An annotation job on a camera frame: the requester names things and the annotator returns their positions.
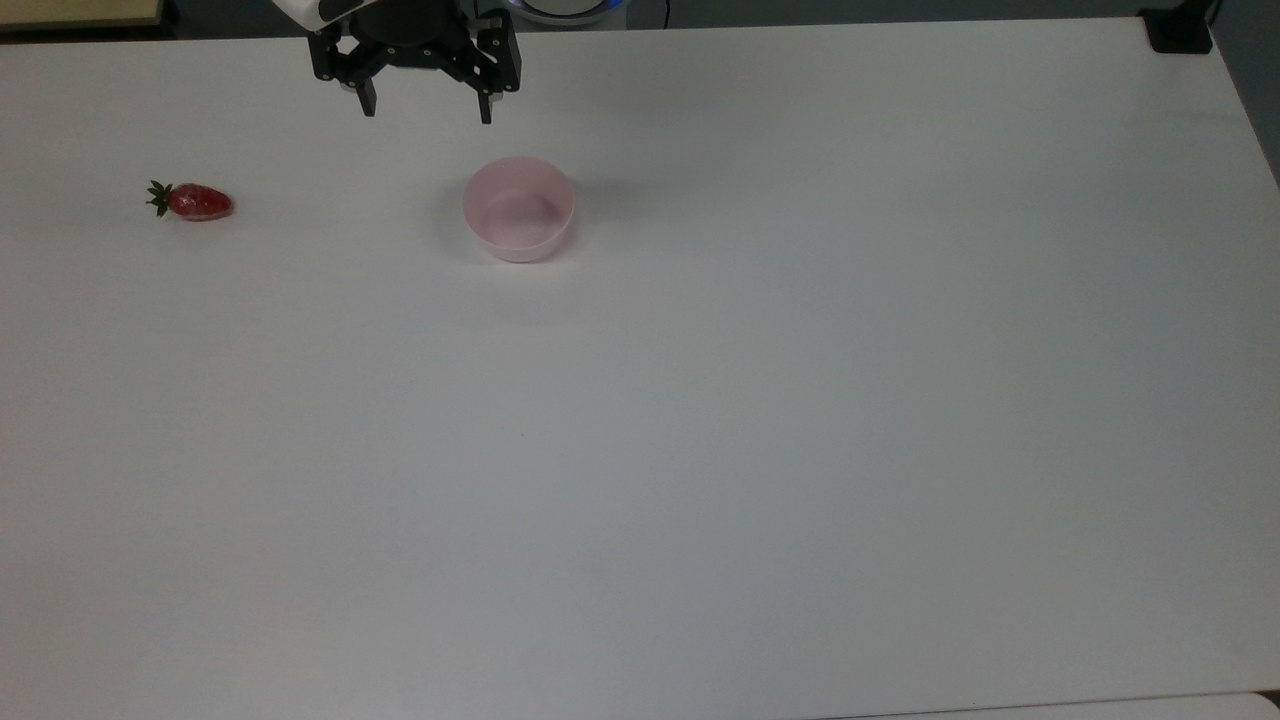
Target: gray floor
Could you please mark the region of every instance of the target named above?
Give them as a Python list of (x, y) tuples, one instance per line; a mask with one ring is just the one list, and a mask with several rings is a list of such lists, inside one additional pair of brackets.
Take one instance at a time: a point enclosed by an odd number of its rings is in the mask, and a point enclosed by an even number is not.
[[(175, 0), (187, 37), (296, 35), (270, 0)], [(484, 0), (493, 5), (498, 0)], [(631, 27), (660, 27), (664, 0), (632, 0)], [(671, 27), (1133, 17), (1169, 0), (671, 0)], [(1213, 33), (1280, 179), (1280, 0), (1224, 0)]]

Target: plastic bowl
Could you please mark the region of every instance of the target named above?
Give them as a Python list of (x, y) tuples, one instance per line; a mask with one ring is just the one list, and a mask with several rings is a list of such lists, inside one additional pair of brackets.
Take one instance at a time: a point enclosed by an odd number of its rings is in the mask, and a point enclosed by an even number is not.
[(573, 217), (573, 184), (536, 158), (503, 158), (471, 177), (462, 215), (494, 258), (534, 263), (564, 241)]

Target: white table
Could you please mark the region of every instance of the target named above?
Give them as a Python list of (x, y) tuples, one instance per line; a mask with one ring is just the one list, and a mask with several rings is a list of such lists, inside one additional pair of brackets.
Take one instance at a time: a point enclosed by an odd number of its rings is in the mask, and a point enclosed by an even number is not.
[(929, 720), (1280, 720), (1280, 710), (1257, 694), (1221, 694), (1087, 702), (929, 714)]
[[(1137, 19), (0, 47), (0, 716), (1280, 687), (1280, 193)], [(530, 154), (553, 263), (458, 209)], [(230, 191), (159, 220), (148, 179)]]

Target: black bracket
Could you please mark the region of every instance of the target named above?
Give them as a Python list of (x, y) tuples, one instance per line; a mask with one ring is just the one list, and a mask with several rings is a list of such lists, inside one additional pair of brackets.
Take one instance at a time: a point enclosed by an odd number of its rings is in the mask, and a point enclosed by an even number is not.
[(442, 28), (435, 36), (417, 45), (381, 42), (360, 31), (358, 15), (349, 28), (358, 44), (351, 53), (340, 53), (338, 41), (343, 37), (343, 23), (334, 22), (307, 36), (311, 49), (311, 68), (316, 78), (337, 81), (360, 97), (366, 117), (378, 109), (374, 76), (387, 65), (444, 70), (453, 79), (476, 91), (480, 101), (480, 122), (493, 122), (493, 101), (503, 92), (520, 90), (520, 47), (511, 13), (494, 9), (481, 14), (475, 23), (475, 45), (466, 27), (466, 19)]
[(1208, 32), (1210, 8), (1217, 0), (1184, 0), (1171, 10), (1139, 10), (1147, 24), (1147, 38), (1156, 53), (1208, 55), (1213, 38)]

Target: red strawberry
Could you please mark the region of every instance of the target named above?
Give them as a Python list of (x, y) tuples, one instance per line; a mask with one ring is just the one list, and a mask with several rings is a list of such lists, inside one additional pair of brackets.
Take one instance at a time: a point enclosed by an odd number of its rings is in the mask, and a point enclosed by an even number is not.
[(151, 200), (147, 200), (147, 205), (156, 206), (157, 218), (164, 215), (165, 210), (173, 210), (183, 220), (198, 223), (225, 218), (236, 209), (236, 204), (225, 193), (189, 182), (174, 187), (151, 181), (148, 192)]

